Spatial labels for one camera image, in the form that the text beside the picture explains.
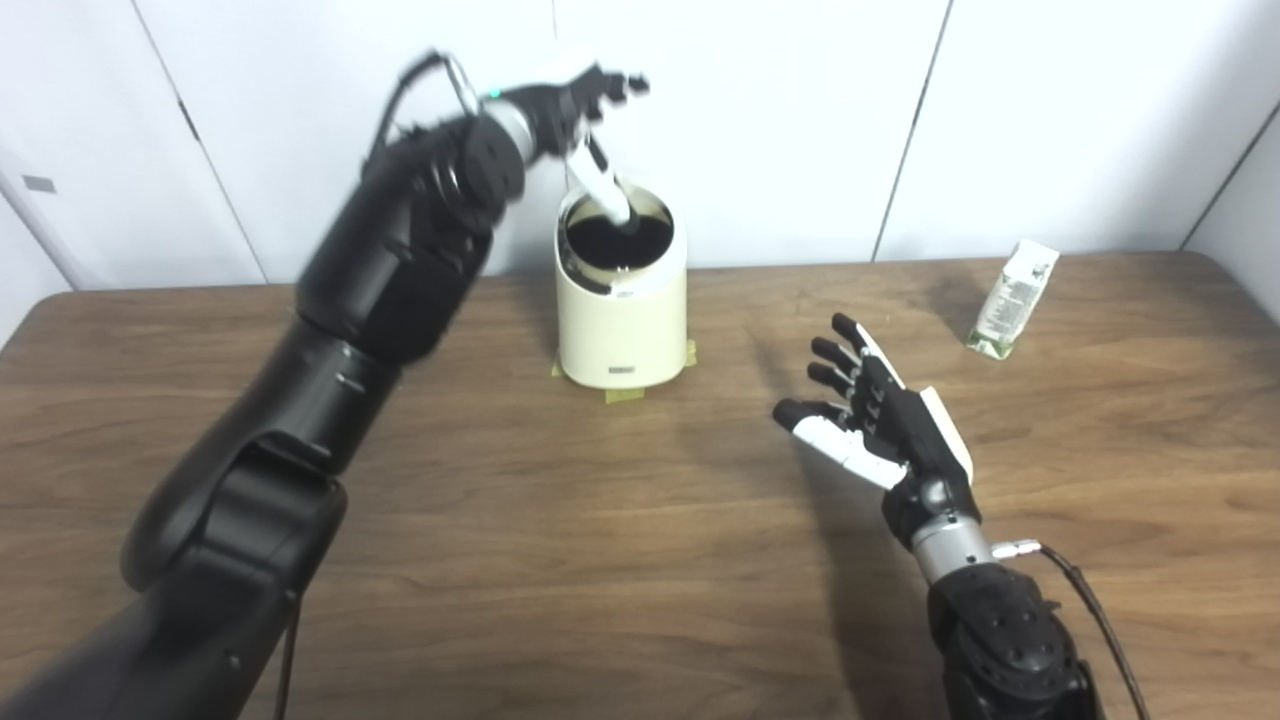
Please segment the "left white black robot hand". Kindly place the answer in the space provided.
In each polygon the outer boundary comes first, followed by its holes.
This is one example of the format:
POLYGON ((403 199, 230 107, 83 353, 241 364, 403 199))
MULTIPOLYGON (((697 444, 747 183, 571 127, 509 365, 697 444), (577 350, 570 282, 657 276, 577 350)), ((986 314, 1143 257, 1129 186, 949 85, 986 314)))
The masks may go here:
POLYGON ((494 90, 480 108, 483 115, 504 127, 526 167, 544 156, 561 159, 567 174, 602 215, 630 232, 637 223, 637 213, 594 140, 593 126, 603 120, 604 105, 623 106, 650 90, 644 74, 604 70, 591 61, 562 82, 494 90))

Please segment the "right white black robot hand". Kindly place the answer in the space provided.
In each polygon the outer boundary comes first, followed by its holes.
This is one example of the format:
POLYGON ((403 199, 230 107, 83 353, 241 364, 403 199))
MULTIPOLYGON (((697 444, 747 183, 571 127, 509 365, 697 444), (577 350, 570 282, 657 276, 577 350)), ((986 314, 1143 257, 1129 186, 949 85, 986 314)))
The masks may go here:
POLYGON ((810 380, 835 401, 782 398, 773 420, 842 471, 883 491, 881 512, 906 548, 928 523, 982 523, 966 443, 936 388, 910 388, 870 332, 844 313, 815 337, 810 380))

